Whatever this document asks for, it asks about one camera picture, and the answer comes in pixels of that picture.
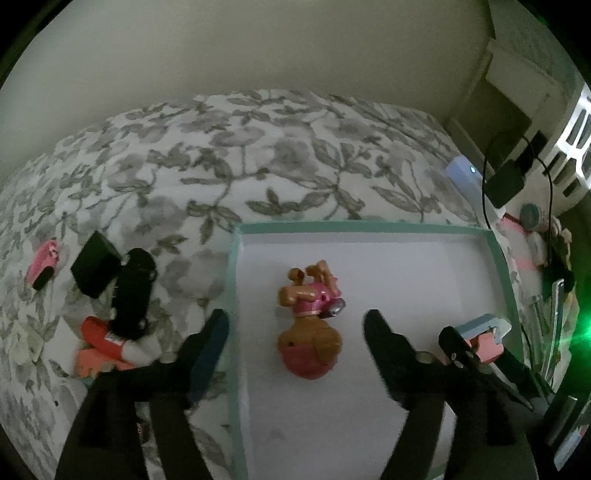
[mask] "beige wall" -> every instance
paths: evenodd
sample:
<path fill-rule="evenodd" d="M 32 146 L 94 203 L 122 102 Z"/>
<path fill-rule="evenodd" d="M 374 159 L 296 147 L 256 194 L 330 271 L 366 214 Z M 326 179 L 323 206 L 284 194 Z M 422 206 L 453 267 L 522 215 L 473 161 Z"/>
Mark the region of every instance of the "beige wall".
<path fill-rule="evenodd" d="M 310 88 L 445 120 L 489 22 L 485 0 L 74 0 L 0 90 L 0 183 L 76 129 L 196 93 Z"/>

